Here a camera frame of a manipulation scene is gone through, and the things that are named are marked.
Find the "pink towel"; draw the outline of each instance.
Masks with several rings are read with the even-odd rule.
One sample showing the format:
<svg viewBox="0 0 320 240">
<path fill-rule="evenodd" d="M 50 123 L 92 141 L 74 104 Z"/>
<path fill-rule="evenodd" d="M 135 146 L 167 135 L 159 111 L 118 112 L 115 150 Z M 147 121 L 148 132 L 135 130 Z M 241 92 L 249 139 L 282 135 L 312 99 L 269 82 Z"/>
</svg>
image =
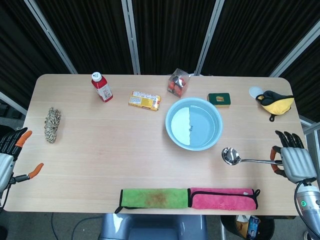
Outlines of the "pink towel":
<svg viewBox="0 0 320 240">
<path fill-rule="evenodd" d="M 258 208 L 259 189 L 192 187 L 189 190 L 189 207 L 194 209 L 251 211 Z"/>
</svg>

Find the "gray chair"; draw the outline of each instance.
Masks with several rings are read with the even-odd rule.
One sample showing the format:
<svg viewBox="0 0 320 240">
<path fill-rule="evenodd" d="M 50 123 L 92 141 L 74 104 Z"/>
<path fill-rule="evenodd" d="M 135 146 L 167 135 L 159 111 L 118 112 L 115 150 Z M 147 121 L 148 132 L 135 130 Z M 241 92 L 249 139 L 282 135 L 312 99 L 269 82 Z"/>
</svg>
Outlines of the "gray chair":
<svg viewBox="0 0 320 240">
<path fill-rule="evenodd" d="M 114 214 L 103 217 L 99 240 L 207 240 L 204 215 Z"/>
</svg>

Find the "floor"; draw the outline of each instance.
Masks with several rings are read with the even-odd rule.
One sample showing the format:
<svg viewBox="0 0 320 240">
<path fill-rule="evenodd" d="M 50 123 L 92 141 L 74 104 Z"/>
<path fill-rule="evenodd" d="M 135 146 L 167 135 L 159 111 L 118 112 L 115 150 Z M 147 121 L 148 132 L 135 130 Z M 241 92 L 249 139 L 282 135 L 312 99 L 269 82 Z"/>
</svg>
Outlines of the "floor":
<svg viewBox="0 0 320 240">
<path fill-rule="evenodd" d="M 23 120 L 12 120 L 0 117 L 0 124 L 12 128 L 22 127 Z M 0 226 L 8 229 L 7 240 L 56 240 L 51 227 L 51 212 L 7 212 L 0 215 Z M 53 226 L 59 240 L 72 239 L 76 224 L 88 217 L 98 217 L 101 214 L 86 213 L 55 213 Z M 101 230 L 102 219 L 89 219 L 81 222 L 74 231 L 74 240 L 96 240 Z M 209 240 L 220 240 L 219 216 L 207 216 Z M 299 217 L 295 219 L 276 219 L 273 240 L 302 240 L 306 227 Z M 242 238 L 226 232 L 227 240 Z"/>
</svg>

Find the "robotic hand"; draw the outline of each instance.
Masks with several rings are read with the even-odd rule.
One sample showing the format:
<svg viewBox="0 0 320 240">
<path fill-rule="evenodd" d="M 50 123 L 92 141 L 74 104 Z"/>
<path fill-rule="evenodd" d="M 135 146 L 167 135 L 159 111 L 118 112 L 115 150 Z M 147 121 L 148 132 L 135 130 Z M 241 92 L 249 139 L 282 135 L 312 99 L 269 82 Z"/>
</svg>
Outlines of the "robotic hand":
<svg viewBox="0 0 320 240">
<path fill-rule="evenodd" d="M 276 153 L 279 153 L 284 170 L 275 164 L 271 167 L 276 174 L 297 184 L 294 191 L 295 207 L 308 227 L 310 237 L 313 240 L 320 240 L 320 191 L 311 184 L 317 179 L 311 156 L 298 135 L 294 133 L 291 135 L 286 131 L 284 134 L 280 131 L 275 133 L 280 137 L 283 147 L 273 146 L 270 159 L 274 161 Z"/>
<path fill-rule="evenodd" d="M 18 156 L 25 141 L 31 136 L 32 131 L 27 131 L 27 128 L 10 132 L 0 139 L 0 205 L 3 195 L 3 191 L 7 189 L 6 197 L 3 203 L 3 210 L 8 197 L 9 189 L 12 184 L 16 184 L 22 181 L 26 181 L 35 177 L 43 167 L 43 163 L 40 163 L 34 171 L 29 174 L 20 175 L 14 177 L 14 167 Z"/>
</svg>

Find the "can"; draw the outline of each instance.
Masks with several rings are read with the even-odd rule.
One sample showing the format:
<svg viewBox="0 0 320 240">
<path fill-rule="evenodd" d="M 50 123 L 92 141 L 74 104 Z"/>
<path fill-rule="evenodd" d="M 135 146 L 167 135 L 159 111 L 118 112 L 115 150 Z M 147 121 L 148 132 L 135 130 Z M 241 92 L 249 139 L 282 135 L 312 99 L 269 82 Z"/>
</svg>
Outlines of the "can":
<svg viewBox="0 0 320 240">
<path fill-rule="evenodd" d="M 258 235 L 259 218 L 256 216 L 251 216 L 249 219 L 248 232 L 246 238 L 250 240 L 255 240 Z"/>
</svg>

